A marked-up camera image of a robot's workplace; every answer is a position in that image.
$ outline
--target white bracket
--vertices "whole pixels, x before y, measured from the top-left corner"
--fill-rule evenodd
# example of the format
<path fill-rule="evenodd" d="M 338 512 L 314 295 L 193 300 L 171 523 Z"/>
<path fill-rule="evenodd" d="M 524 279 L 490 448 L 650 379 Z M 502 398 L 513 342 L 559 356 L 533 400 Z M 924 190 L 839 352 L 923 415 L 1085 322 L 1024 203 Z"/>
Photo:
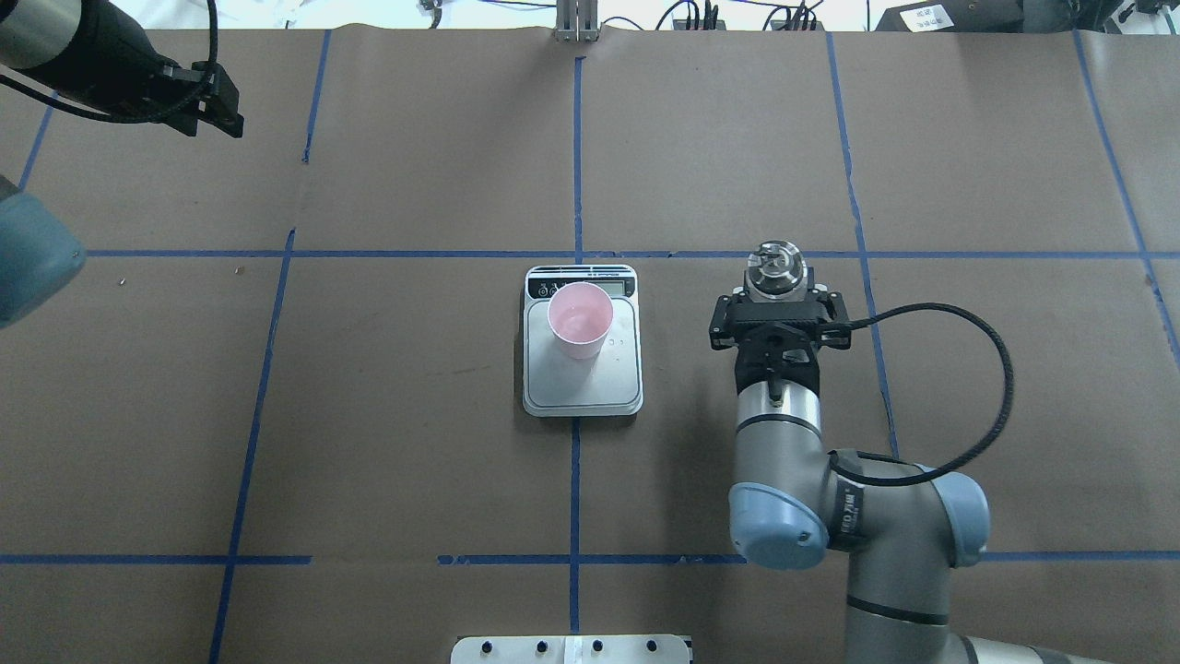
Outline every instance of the white bracket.
<path fill-rule="evenodd" d="M 557 0 L 558 41 L 598 41 L 598 0 Z"/>
<path fill-rule="evenodd" d="M 693 664 L 691 643 L 673 635 L 467 637 L 451 664 Z"/>

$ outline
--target white label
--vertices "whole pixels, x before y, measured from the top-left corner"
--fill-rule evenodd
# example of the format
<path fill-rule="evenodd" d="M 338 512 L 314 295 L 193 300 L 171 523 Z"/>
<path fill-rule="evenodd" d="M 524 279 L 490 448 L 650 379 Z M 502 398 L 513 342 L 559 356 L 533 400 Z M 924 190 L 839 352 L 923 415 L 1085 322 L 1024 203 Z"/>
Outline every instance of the white label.
<path fill-rule="evenodd" d="M 902 20 L 905 21 L 905 26 L 910 28 L 910 32 L 930 32 L 931 29 L 955 26 L 955 21 L 951 20 L 950 14 L 946 13 L 946 9 L 942 5 L 907 9 L 900 12 L 900 15 Z"/>

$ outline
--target kitchen scale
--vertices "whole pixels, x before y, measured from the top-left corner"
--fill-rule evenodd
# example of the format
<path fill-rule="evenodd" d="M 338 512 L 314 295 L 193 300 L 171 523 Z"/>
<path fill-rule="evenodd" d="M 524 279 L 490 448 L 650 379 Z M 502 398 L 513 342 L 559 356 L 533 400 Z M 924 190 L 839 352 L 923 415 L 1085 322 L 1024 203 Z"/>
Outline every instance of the kitchen scale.
<path fill-rule="evenodd" d="M 573 360 L 556 344 L 549 301 L 558 288 L 589 281 L 610 295 L 615 320 L 602 351 Z M 643 406 L 640 304 L 635 269 L 625 264 L 548 264 L 524 277 L 524 409 L 537 418 L 635 415 Z"/>

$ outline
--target metal knob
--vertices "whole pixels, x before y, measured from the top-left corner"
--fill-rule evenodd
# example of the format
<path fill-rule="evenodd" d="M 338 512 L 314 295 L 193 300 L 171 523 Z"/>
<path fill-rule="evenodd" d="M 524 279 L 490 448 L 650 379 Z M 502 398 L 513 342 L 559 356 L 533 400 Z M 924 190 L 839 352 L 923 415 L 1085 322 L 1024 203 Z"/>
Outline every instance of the metal knob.
<path fill-rule="evenodd" d="M 807 277 L 807 262 L 791 242 L 768 239 L 746 261 L 746 288 L 768 300 L 787 298 Z"/>

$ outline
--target cup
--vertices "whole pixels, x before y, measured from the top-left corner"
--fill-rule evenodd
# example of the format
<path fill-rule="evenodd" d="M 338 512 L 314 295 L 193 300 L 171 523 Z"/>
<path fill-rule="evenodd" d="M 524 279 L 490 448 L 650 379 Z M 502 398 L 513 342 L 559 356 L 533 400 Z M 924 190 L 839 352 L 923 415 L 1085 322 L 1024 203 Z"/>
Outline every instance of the cup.
<path fill-rule="evenodd" d="M 557 347 L 573 360 L 598 355 L 614 320 L 610 295 L 589 281 L 566 283 L 549 300 L 549 328 Z"/>

